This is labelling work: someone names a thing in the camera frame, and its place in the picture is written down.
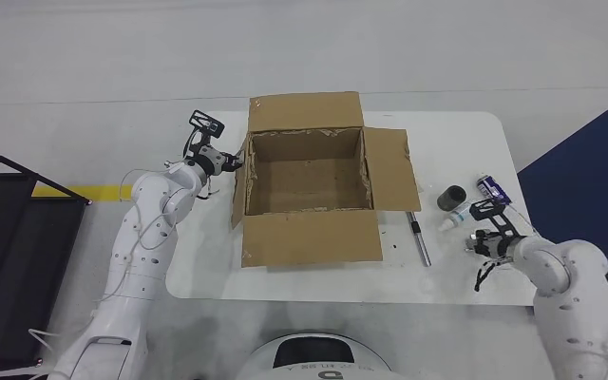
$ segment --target black cup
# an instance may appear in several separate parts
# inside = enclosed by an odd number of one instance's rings
[[[466,200],[466,191],[460,186],[451,185],[437,199],[437,205],[444,211],[452,211]]]

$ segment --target metal rod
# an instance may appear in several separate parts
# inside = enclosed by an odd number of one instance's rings
[[[407,211],[409,226],[411,227],[411,232],[414,234],[416,238],[416,245],[418,246],[418,252],[420,253],[420,258],[422,259],[422,264],[426,267],[430,266],[430,257],[428,257],[427,246],[425,245],[425,241],[422,239],[422,230],[420,230],[420,224],[418,224],[418,220],[416,220],[416,215],[410,211]]]
[[[66,195],[69,195],[69,196],[71,196],[71,197],[73,197],[73,198],[75,198],[77,200],[83,200],[86,204],[91,204],[92,203],[92,201],[90,199],[87,199],[87,198],[81,196],[78,193],[74,193],[73,191],[71,191],[70,189],[68,189],[68,188],[66,188],[66,187],[64,187],[62,185],[60,185],[59,183],[57,183],[57,182],[55,182],[53,180],[49,180],[48,178],[43,177],[43,176],[41,176],[40,174],[38,174],[38,173],[36,173],[34,171],[31,171],[31,170],[27,169],[25,166],[22,166],[19,163],[15,162],[15,161],[13,161],[11,159],[8,159],[5,156],[0,156],[0,162],[3,163],[4,165],[8,166],[8,167],[11,167],[11,168],[13,168],[13,169],[15,169],[15,170],[23,173],[23,174],[27,174],[27,175],[29,175],[31,177],[34,177],[37,181],[45,183],[48,186],[53,187],[53,188],[61,191],[62,193],[66,194]]]

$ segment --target small bottle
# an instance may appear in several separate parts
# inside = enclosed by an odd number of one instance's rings
[[[466,217],[471,215],[470,213],[471,202],[466,201],[462,203],[460,206],[456,207],[449,213],[447,213],[447,217],[443,223],[439,226],[439,231],[447,231],[450,230],[465,220]]]

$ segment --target box flap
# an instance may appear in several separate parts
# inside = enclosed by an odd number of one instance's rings
[[[373,210],[267,214],[243,219],[243,268],[381,260]]]
[[[268,95],[249,103],[249,131],[363,126],[358,92]]]
[[[363,128],[375,210],[420,211],[404,129]]]
[[[241,151],[245,151],[244,157],[247,157],[246,144],[249,141],[248,138],[245,138],[243,144],[240,146]],[[232,198],[232,217],[231,223],[232,228],[237,227],[237,224],[243,218],[245,214],[245,179],[247,178],[247,167],[246,165],[242,165],[237,172],[235,173],[235,194]]]

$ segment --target floor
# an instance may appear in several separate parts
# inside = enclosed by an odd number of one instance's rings
[[[603,0],[3,0],[0,152],[65,185],[118,183],[178,157],[194,108],[357,90],[366,110],[491,112],[521,170],[606,110],[607,10]],[[86,320],[127,207],[87,210],[51,329]],[[308,329],[365,341],[416,379],[551,378],[523,308],[168,294],[149,377],[233,378],[257,345]]]

